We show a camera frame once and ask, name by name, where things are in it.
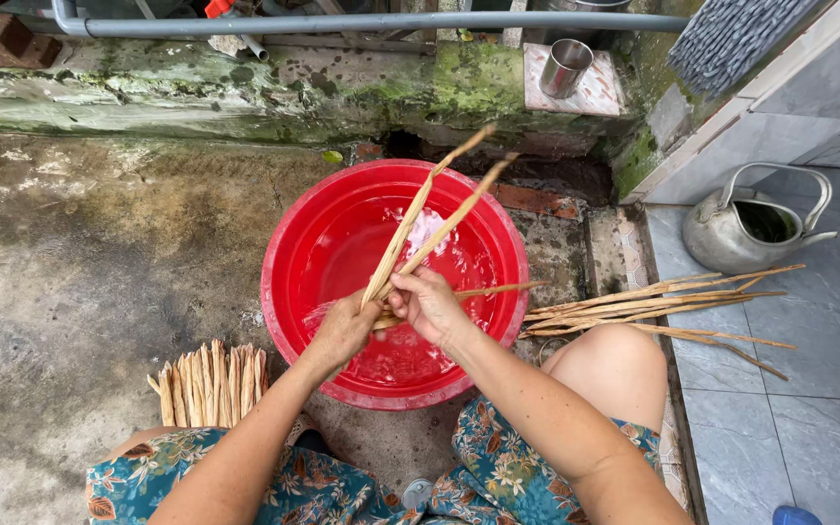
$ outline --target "concrete ledge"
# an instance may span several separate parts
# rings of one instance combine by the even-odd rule
[[[623,135],[638,119],[524,109],[523,56],[504,46],[445,42],[435,56],[274,46],[261,63],[204,42],[64,40],[50,69],[0,68],[0,131],[331,144],[493,122],[507,146],[523,134]]]

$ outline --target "forearm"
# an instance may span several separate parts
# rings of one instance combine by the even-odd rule
[[[274,475],[287,434],[325,372],[303,359],[180,481],[150,525],[247,524]]]
[[[593,523],[688,523],[642,454],[577,392],[480,330],[449,353],[501,415],[570,482]]]

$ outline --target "blue floral shorts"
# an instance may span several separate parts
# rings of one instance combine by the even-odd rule
[[[620,420],[612,423],[662,475],[657,433]],[[164,496],[226,432],[173,432],[88,469],[90,521],[146,523]],[[459,414],[453,450],[460,464],[436,481],[426,503],[408,509],[371,473],[311,450],[286,447],[255,523],[589,523],[568,482],[484,396],[470,401]]]

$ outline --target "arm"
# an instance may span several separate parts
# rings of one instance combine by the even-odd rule
[[[171,490],[148,519],[149,525],[252,522],[303,404],[365,347],[381,306],[372,302],[359,313],[361,293],[333,306],[297,363]]]
[[[479,330],[432,270],[393,274],[395,314],[466,371],[517,432],[572,485],[597,525],[689,524],[636,447],[575,391]]]

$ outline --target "kettle spout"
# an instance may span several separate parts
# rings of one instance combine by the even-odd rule
[[[806,235],[805,237],[803,237],[802,247],[806,247],[810,244],[815,244],[819,241],[834,239],[837,236],[838,232],[812,233],[811,235]]]

